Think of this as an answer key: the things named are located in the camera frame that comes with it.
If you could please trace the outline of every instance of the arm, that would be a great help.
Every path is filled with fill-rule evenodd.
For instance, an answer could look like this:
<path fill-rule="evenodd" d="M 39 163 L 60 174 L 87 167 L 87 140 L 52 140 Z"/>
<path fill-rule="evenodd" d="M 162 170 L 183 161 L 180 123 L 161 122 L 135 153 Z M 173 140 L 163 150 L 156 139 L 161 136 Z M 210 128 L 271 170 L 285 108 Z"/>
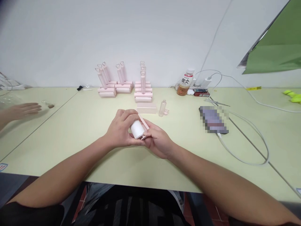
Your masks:
<path fill-rule="evenodd" d="M 301 221 L 285 206 L 243 177 L 175 144 L 158 126 L 147 121 L 146 146 L 185 173 L 226 214 L 240 221 L 281 225 Z"/>
<path fill-rule="evenodd" d="M 27 207 L 47 207 L 64 201 L 85 179 L 95 164 L 112 149 L 130 145 L 145 145 L 128 129 L 139 120 L 135 110 L 118 110 L 107 133 L 85 149 L 70 156 L 47 171 L 10 202 Z"/>
<path fill-rule="evenodd" d="M 38 103 L 26 103 L 0 110 L 0 131 L 11 121 L 37 114 L 41 110 L 41 107 Z"/>

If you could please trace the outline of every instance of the smartphone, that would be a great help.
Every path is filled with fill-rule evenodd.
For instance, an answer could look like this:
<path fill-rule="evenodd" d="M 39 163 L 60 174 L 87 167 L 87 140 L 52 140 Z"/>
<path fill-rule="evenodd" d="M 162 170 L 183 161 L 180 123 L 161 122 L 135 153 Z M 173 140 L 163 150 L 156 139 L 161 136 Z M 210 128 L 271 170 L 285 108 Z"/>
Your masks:
<path fill-rule="evenodd" d="M 221 118 L 217 107 L 201 106 L 199 111 L 203 125 L 208 133 L 229 133 L 229 130 L 227 130 L 224 120 Z"/>

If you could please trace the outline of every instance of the forearm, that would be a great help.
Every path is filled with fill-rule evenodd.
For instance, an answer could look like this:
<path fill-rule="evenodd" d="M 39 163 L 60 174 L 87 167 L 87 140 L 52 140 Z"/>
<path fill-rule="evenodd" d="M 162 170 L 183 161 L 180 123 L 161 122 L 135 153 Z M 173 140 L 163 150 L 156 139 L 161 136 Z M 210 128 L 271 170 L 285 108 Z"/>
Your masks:
<path fill-rule="evenodd" d="M 281 203 L 248 180 L 178 145 L 174 150 L 169 160 L 229 216 L 262 225 L 300 223 Z"/>
<path fill-rule="evenodd" d="M 16 201 L 28 207 L 46 207 L 61 203 L 111 149 L 105 138 L 99 138 L 47 171 L 10 202 Z"/>

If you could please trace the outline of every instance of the green cloth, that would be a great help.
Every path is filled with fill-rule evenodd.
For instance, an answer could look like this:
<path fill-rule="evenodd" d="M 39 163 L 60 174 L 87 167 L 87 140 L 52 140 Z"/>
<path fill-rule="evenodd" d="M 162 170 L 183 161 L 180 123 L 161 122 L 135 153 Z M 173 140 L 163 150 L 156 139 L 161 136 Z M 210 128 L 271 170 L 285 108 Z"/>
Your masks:
<path fill-rule="evenodd" d="M 301 0 L 291 0 L 249 53 L 244 74 L 301 68 Z"/>

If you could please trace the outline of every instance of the hand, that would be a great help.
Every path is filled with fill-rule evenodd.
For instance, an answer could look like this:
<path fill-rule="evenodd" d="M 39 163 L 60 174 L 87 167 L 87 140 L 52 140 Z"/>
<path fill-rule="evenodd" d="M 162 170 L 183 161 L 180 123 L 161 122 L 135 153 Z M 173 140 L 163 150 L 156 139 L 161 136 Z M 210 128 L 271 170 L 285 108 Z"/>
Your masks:
<path fill-rule="evenodd" d="M 38 103 L 25 103 L 21 105 L 14 105 L 7 109 L 0 111 L 0 118 L 3 121 L 11 122 L 14 120 L 23 119 L 29 115 L 35 115 L 41 111 L 41 105 Z"/>
<path fill-rule="evenodd" d="M 127 147 L 131 145 L 145 146 L 145 142 L 135 139 L 133 134 L 129 133 L 129 127 L 134 121 L 140 120 L 138 112 L 134 109 L 119 109 L 115 118 L 111 122 L 107 133 L 104 135 L 112 148 Z"/>
<path fill-rule="evenodd" d="M 146 119 L 144 119 L 144 121 L 149 127 L 149 130 L 143 133 L 143 135 L 148 136 L 145 139 L 146 147 L 162 159 L 169 158 L 172 155 L 176 144 L 169 138 L 163 129 Z"/>

